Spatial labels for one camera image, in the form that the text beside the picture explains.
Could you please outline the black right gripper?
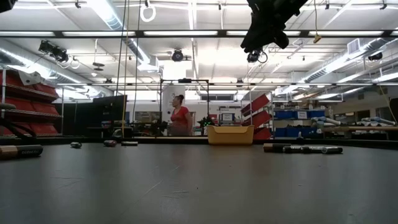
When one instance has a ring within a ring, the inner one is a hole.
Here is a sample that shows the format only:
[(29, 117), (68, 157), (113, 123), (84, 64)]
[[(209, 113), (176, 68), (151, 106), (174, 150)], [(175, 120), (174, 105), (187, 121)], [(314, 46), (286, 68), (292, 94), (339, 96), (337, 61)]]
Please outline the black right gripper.
[(252, 9), (251, 25), (240, 45), (245, 53), (275, 43), (281, 49), (289, 45), (287, 35), (265, 18), (290, 19), (300, 14), (307, 0), (247, 0)]

